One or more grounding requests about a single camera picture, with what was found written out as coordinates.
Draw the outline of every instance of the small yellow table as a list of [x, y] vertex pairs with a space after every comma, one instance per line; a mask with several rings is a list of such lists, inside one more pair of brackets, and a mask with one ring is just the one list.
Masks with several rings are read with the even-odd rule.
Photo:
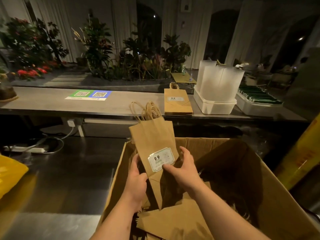
[[182, 73], [171, 73], [174, 81], [176, 83], [184, 83], [184, 84], [188, 84], [191, 86], [191, 91], [193, 91], [194, 85], [197, 83], [196, 80], [194, 80], [188, 72], [186, 72], [184, 75]]

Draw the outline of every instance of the white label sticker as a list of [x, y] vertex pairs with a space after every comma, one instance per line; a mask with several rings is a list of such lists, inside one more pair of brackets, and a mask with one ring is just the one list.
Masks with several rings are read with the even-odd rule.
[[153, 172], [158, 172], [162, 169], [163, 164], [172, 164], [174, 156], [170, 148], [166, 147], [160, 151], [154, 152], [148, 157]]
[[168, 101], [184, 101], [183, 97], [168, 97]]

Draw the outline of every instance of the forearm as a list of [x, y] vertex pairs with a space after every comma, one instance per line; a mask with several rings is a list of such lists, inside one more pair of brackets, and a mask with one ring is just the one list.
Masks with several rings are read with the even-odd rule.
[[236, 213], [205, 184], [195, 189], [194, 196], [214, 239], [269, 239]]
[[90, 240], [128, 240], [134, 209], [121, 198]]

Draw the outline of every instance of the paper bag handle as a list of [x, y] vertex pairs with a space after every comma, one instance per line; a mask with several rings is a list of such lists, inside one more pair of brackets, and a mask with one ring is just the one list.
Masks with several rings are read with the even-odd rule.
[[142, 108], [142, 112], [141, 112], [141, 119], [142, 120], [152, 120], [152, 119], [156, 119], [161, 117], [161, 112], [160, 109], [158, 108], [158, 106], [150, 101], [146, 103], [146, 107], [144, 107], [141, 103], [139, 102], [132, 102], [129, 106], [130, 111], [132, 114], [134, 114], [135, 118], [141, 122], [141, 119], [139, 118], [139, 116], [137, 116], [136, 110], [135, 110], [135, 105], [138, 105], [140, 108]]
[[176, 84], [175, 82], [171, 82], [169, 86], [171, 89], [179, 89], [178, 84]]

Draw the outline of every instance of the plastic tray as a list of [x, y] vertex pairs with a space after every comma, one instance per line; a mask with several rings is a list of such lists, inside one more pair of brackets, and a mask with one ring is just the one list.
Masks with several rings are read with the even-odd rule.
[[194, 86], [194, 100], [199, 106], [202, 113], [206, 115], [229, 115], [233, 107], [237, 104], [237, 100], [231, 102], [216, 102], [205, 100], [199, 93], [197, 86]]
[[282, 104], [263, 104], [249, 101], [239, 92], [237, 92], [235, 99], [238, 108], [246, 115], [273, 117], [282, 108]]

